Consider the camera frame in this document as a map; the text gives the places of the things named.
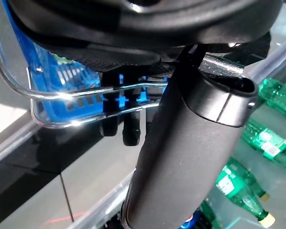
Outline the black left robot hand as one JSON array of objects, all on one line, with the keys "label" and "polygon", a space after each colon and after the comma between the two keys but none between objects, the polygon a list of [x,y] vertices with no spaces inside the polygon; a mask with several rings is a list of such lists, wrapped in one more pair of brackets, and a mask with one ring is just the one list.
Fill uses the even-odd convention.
[{"label": "black left robot hand", "polygon": [[215,184],[257,100],[250,79],[205,76],[207,52],[266,35],[280,0],[10,0],[38,45],[103,74],[175,68],[122,208],[127,229],[176,229]]}]

